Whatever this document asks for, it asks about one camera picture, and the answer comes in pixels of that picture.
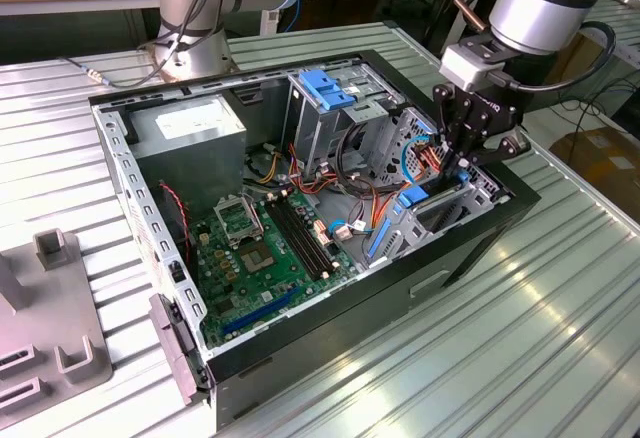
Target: pcie slot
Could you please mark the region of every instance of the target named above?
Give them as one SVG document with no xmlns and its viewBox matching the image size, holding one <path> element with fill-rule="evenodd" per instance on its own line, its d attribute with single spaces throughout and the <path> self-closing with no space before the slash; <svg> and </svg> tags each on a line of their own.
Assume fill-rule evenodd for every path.
<svg viewBox="0 0 640 438">
<path fill-rule="evenodd" d="M 258 308 L 257 310 L 252 311 L 251 313 L 244 315 L 243 317 L 238 318 L 237 320 L 234 320 L 231 323 L 224 325 L 222 327 L 222 332 L 225 335 L 228 333 L 233 333 L 234 331 L 240 330 L 245 326 L 252 325 L 256 321 L 260 320 L 261 318 L 264 318 L 265 316 L 267 316 L 270 313 L 273 313 L 274 311 L 278 311 L 281 308 L 284 308 L 289 303 L 291 303 L 291 300 L 299 291 L 300 290 L 298 288 L 294 288 L 293 290 L 288 291 L 287 294 L 281 296 L 277 300 L 274 300 L 273 302 L 268 303 L 263 307 Z"/>
<path fill-rule="evenodd" d="M 266 209 L 314 280 L 321 279 L 324 272 L 331 273 L 333 268 L 329 258 L 288 203 L 283 201 L 269 203 Z"/>
</svg>

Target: cardboard box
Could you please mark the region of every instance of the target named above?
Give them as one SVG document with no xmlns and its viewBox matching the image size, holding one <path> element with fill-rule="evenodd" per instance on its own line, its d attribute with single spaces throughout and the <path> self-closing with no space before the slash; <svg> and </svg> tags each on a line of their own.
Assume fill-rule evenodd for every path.
<svg viewBox="0 0 640 438">
<path fill-rule="evenodd" d="M 550 148 L 566 163 L 573 133 Z M 640 149 L 613 128 L 578 133 L 571 168 L 640 223 Z"/>
</svg>

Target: yellow wire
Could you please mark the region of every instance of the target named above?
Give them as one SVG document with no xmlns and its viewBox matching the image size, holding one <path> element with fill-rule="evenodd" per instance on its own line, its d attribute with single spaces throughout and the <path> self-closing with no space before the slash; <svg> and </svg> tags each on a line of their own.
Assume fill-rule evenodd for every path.
<svg viewBox="0 0 640 438">
<path fill-rule="evenodd" d="M 265 183 L 269 183 L 271 180 L 273 180 L 273 177 L 276 174 L 276 165 L 278 163 L 279 156 L 280 156 L 280 153 L 273 154 L 273 160 L 271 161 L 271 168 L 269 169 L 269 173 L 267 173 L 267 176 L 265 176 L 264 178 L 258 180 L 258 183 L 260 183 L 261 185 L 264 185 Z"/>
</svg>

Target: ram slot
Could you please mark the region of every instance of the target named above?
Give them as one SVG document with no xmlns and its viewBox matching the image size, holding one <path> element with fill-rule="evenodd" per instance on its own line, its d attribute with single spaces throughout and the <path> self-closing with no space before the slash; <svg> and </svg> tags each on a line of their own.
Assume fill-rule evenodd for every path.
<svg viewBox="0 0 640 438">
<path fill-rule="evenodd" d="M 314 281 L 321 279 L 324 272 L 331 273 L 333 271 L 331 262 L 320 247 L 320 244 L 311 236 L 304 223 L 288 203 L 283 201 L 269 203 L 266 209 L 271 219 L 278 226 L 278 230 L 280 230 L 280 233 L 282 233 L 282 236 Z"/>
</svg>

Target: motherboard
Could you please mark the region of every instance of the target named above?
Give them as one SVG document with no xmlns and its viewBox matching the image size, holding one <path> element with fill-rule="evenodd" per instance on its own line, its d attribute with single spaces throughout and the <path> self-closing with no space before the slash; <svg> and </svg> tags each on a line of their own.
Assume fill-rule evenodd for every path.
<svg viewBox="0 0 640 438">
<path fill-rule="evenodd" d="M 198 290 L 209 310 L 202 331 L 213 346 L 358 273 L 338 244 L 318 240 L 314 224 L 321 220 L 303 194 L 276 201 L 232 200 L 190 228 L 198 238 Z M 256 224 L 261 234 L 248 233 L 255 233 Z M 243 233 L 239 241 L 230 239 Z"/>
</svg>

